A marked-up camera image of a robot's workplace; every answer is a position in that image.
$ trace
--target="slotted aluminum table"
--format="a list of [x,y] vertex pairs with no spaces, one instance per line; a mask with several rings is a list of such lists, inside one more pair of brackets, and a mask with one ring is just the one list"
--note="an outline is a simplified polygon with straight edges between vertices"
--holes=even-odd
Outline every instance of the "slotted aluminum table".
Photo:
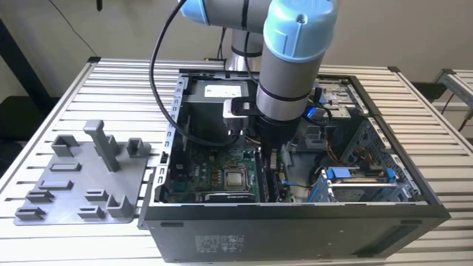
[[473,70],[443,69],[436,82],[444,83],[468,107],[473,109]]
[[[156,81],[169,106],[180,68],[221,69],[220,62],[161,61]],[[323,74],[356,75],[413,162],[451,211],[452,219],[376,265],[473,265],[473,148],[401,73],[367,66],[324,66]],[[87,119],[103,119],[117,141],[141,137],[160,154],[167,121],[148,84],[145,60],[101,59],[88,63],[0,179],[0,262],[31,265],[161,265],[148,231],[129,224],[13,225],[16,209],[49,162],[57,134],[88,140]],[[148,166],[159,160],[152,157]],[[152,169],[145,172],[145,180]],[[140,195],[144,195],[147,184]],[[215,263],[215,265],[367,264],[356,261]]]

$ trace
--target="gray plastic peg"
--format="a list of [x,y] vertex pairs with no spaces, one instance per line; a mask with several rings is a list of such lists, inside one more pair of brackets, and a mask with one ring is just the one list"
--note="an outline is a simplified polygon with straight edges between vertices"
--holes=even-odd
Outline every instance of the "gray plastic peg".
[[131,158],[145,158],[149,155],[149,151],[140,138],[128,139],[127,152]]
[[72,135],[59,135],[51,144],[57,157],[73,157],[69,147],[79,147]]
[[109,139],[104,133],[104,122],[101,120],[88,120],[84,126],[84,132],[92,137],[99,156],[101,156],[107,169],[116,172],[120,169],[119,161],[115,155],[115,147],[109,145]]

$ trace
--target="power cable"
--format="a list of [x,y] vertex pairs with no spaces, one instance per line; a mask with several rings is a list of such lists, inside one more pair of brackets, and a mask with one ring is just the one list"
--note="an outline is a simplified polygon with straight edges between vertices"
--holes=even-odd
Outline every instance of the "power cable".
[[464,129],[465,125],[467,125],[467,122],[468,122],[468,120],[465,119],[464,122],[461,123],[460,128],[459,128],[459,132],[463,131],[463,129]]
[[63,18],[64,18],[65,22],[68,23],[68,25],[69,25],[69,27],[71,27],[73,33],[75,33],[75,34],[77,35],[77,37],[83,40],[83,43],[87,45],[87,47],[89,47],[89,50],[91,50],[92,54],[93,54],[95,56],[97,56],[96,51],[93,51],[92,47],[89,46],[89,44],[87,43],[87,41],[84,40],[84,38],[80,36],[80,34],[79,34],[79,33],[76,32],[76,30],[73,29],[73,26],[72,26],[69,20],[67,19],[65,15],[64,15],[63,12],[60,11],[60,9],[59,9],[59,7],[56,6],[56,4],[53,3],[53,1],[52,1],[52,0],[48,0],[48,1],[49,1],[49,3],[52,4],[52,6],[55,7],[55,9],[57,10],[59,14],[63,16]]
[[251,80],[256,84],[259,84],[259,81],[253,77],[253,73],[252,73],[252,70],[249,68],[249,63],[248,63],[248,53],[247,53],[247,51],[248,51],[248,39],[249,39],[249,32],[247,32],[247,36],[245,36],[245,51],[244,51],[245,52],[245,67],[247,67],[247,70],[248,70],[248,76],[249,76]]
[[165,116],[165,119],[168,120],[169,124],[175,127],[176,131],[179,132],[179,134],[181,134],[184,137],[187,137],[192,142],[203,145],[203,146],[212,146],[212,147],[224,147],[227,145],[231,145],[233,144],[237,139],[239,139],[239,136],[233,136],[233,138],[227,141],[227,142],[223,142],[223,143],[217,143],[217,142],[211,142],[211,141],[207,141],[207,140],[203,140],[200,139],[199,137],[191,135],[188,132],[185,132],[185,130],[180,127],[180,125],[175,122],[175,120],[172,119],[169,113],[168,113],[168,110],[165,109],[164,107],[164,104],[163,104],[163,101],[161,101],[161,98],[160,98],[160,95],[157,93],[157,88],[156,88],[156,83],[155,83],[155,63],[156,63],[156,58],[157,58],[157,53],[159,53],[159,50],[160,50],[160,47],[161,47],[161,42],[163,42],[163,39],[164,39],[164,35],[165,35],[165,32],[168,31],[168,27],[171,25],[171,22],[172,20],[175,19],[175,16],[180,10],[180,8],[183,7],[183,5],[185,4],[187,0],[181,0],[167,21],[165,21],[165,24],[163,26],[163,29],[161,29],[161,32],[160,32],[160,35],[157,37],[157,41],[156,41],[156,45],[155,45],[155,49],[153,49],[153,53],[152,53],[152,56],[151,56],[151,60],[149,60],[149,83],[151,83],[151,88],[152,88],[152,92],[153,92],[153,96],[155,96],[155,99],[156,99],[156,103],[160,107],[160,110],[161,110],[161,113],[164,114]]
[[445,106],[444,106],[444,109],[443,109],[443,111],[441,111],[441,114],[444,114],[445,109],[447,109],[447,106],[449,105],[449,103],[451,103],[451,100],[452,100],[453,96],[456,96],[456,94],[455,94],[455,93],[452,93],[452,96],[451,96],[451,98],[448,99],[448,101],[447,101],[447,103],[445,103]]

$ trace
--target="robotic arm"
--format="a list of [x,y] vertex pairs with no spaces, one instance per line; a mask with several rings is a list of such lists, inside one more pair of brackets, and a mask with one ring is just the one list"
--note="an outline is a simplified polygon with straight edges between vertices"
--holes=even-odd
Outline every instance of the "robotic arm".
[[333,38],[335,0],[188,0],[184,17],[263,33],[256,106],[263,155],[280,149],[296,133],[301,114]]

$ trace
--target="metal frame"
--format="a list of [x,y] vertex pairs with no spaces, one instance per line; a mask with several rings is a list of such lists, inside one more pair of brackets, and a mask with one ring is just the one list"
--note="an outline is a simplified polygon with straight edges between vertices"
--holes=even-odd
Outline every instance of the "metal frame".
[[52,97],[28,63],[8,28],[0,19],[0,55],[13,72],[23,89],[29,95],[37,110],[47,115],[53,107]]
[[[171,103],[168,99],[173,96],[179,68],[223,68],[221,62],[163,61],[156,66],[156,81],[165,104]],[[305,260],[289,264],[470,265],[473,157],[469,144],[460,141],[460,136],[455,134],[439,112],[432,110],[432,105],[424,103],[411,83],[388,68],[323,66],[321,72],[357,76],[411,159],[451,212],[452,220],[388,259],[336,262]],[[99,63],[84,67],[45,123],[0,179],[0,262],[36,261],[36,265],[51,266],[64,265],[75,260],[77,265],[116,265],[125,258],[129,264],[165,265],[149,232],[137,230],[137,219],[131,224],[84,226],[16,227],[12,223],[12,214],[33,186],[31,182],[41,176],[41,167],[51,158],[52,151],[47,141],[52,141],[57,134],[73,134],[77,139],[84,139],[84,135],[76,130],[84,122],[84,116],[112,122],[108,130],[119,138],[140,136],[149,141],[153,156],[148,166],[157,166],[167,124],[157,112],[147,79],[147,60],[101,59]],[[147,170],[145,181],[151,182],[152,174],[153,170]],[[143,185],[140,196],[144,196],[149,188],[147,184]],[[73,246],[75,249],[64,249],[67,246]],[[287,265],[288,262],[261,264]]]

